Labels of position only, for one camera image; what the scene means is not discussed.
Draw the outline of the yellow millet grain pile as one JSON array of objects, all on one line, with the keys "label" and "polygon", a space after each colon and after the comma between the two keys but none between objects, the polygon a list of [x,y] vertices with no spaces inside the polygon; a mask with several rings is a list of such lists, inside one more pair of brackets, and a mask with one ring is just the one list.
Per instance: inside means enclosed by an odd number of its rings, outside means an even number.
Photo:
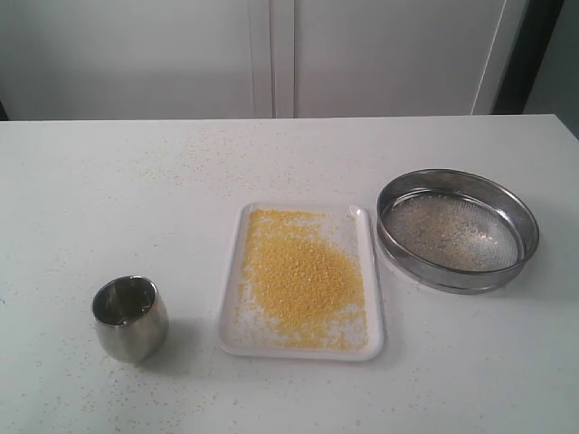
[{"label": "yellow millet grain pile", "polygon": [[324,233],[328,220],[326,212],[250,212],[233,322],[252,341],[308,350],[367,345],[361,268]]}]

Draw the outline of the round stainless steel sieve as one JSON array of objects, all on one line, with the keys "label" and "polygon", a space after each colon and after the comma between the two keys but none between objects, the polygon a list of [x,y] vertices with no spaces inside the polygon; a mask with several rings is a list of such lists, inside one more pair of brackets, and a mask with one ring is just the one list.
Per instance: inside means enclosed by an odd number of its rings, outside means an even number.
[{"label": "round stainless steel sieve", "polygon": [[535,254],[539,226],[517,196],[487,178],[423,169],[387,184],[376,203],[384,253],[423,284],[462,295],[501,288]]}]

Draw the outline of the stainless steel cup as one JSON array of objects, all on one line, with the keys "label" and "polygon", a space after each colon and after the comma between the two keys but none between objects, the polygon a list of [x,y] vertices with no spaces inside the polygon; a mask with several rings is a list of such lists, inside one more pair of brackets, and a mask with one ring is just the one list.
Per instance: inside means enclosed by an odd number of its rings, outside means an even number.
[{"label": "stainless steel cup", "polygon": [[92,300],[91,313],[100,345],[123,363],[146,360],[168,335],[166,305],[157,286],[142,276],[124,276],[105,284]]}]

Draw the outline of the white square plastic tray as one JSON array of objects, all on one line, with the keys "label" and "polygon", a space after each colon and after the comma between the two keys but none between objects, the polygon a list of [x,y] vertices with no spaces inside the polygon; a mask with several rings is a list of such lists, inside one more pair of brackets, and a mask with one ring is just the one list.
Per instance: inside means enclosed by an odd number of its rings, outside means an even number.
[{"label": "white square plastic tray", "polygon": [[[324,233],[331,240],[336,241],[340,248],[354,254],[361,268],[368,332],[368,343],[363,349],[357,351],[308,350],[260,344],[252,341],[245,326],[239,326],[233,322],[237,286],[241,281],[241,263],[249,214],[255,210],[328,213],[329,226],[324,230]],[[385,325],[382,293],[368,213],[357,205],[342,203],[250,203],[243,207],[239,214],[232,245],[232,256],[218,316],[217,333],[224,351],[239,356],[365,362],[379,355],[384,347]]]}]

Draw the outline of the white cabinet doors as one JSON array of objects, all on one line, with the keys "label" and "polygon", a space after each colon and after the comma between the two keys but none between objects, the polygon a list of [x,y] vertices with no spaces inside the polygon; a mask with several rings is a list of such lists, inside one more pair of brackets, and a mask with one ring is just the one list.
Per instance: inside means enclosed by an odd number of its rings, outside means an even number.
[{"label": "white cabinet doors", "polygon": [[524,1],[4,1],[9,118],[488,114]]}]

